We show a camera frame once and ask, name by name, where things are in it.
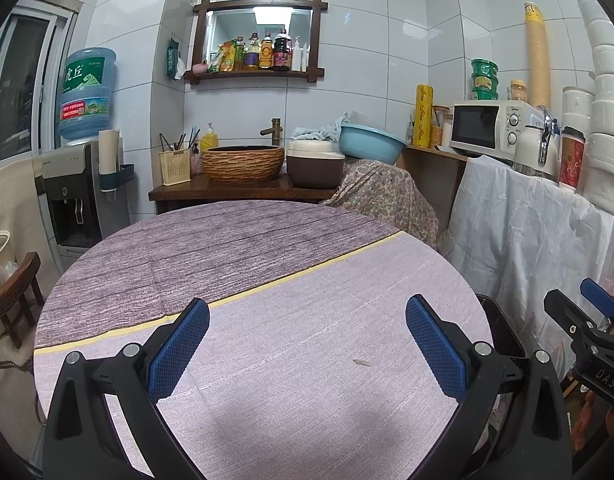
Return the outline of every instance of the purple wood-grain tablecloth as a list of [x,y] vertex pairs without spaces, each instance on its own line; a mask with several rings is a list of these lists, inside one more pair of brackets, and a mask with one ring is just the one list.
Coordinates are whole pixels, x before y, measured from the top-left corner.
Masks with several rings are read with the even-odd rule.
[[[66,353],[143,343],[152,320],[197,296],[212,307],[210,328],[158,409],[209,480],[406,479],[456,408],[405,325],[417,293],[471,340],[491,341],[458,272],[392,226],[293,202],[167,213],[105,239],[61,277],[38,323],[40,402],[47,410]],[[110,411],[147,472],[113,398]]]

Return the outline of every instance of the green container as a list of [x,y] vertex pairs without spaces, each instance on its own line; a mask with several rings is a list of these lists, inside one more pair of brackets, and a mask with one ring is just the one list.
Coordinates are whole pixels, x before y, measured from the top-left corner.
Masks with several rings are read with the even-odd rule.
[[476,75],[487,75],[496,77],[498,75],[498,65],[493,61],[486,59],[474,59],[471,62],[471,68]]
[[498,94],[486,88],[473,88],[471,90],[471,98],[475,101],[496,101]]
[[474,88],[485,88],[487,90],[498,91],[498,78],[493,75],[471,74],[471,82]]

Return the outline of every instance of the faucet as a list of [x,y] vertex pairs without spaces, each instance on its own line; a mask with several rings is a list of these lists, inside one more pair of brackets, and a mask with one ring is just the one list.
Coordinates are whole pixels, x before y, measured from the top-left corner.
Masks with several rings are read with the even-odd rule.
[[538,151],[538,164],[544,166],[547,163],[547,151],[549,149],[549,140],[553,134],[553,119],[551,113],[544,105],[538,105],[536,108],[545,115],[545,127],[540,134],[540,150]]
[[280,146],[280,133],[282,132],[282,126],[280,126],[280,118],[271,119],[271,127],[266,130],[260,130],[260,135],[271,134],[272,146]]

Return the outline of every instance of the blue plastic basin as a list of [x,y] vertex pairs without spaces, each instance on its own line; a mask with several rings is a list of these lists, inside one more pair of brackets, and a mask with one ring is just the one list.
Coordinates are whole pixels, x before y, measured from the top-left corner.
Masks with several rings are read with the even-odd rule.
[[395,164],[405,146],[404,140],[382,130],[360,124],[341,125],[338,148],[345,155]]

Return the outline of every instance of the yellow soap bottle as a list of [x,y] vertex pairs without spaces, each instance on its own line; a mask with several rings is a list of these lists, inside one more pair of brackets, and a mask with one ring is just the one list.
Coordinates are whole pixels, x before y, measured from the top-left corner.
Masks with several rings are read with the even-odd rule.
[[207,129],[207,133],[205,133],[200,138],[200,151],[204,152],[209,148],[218,148],[218,136],[214,133],[212,124],[207,123],[209,128]]

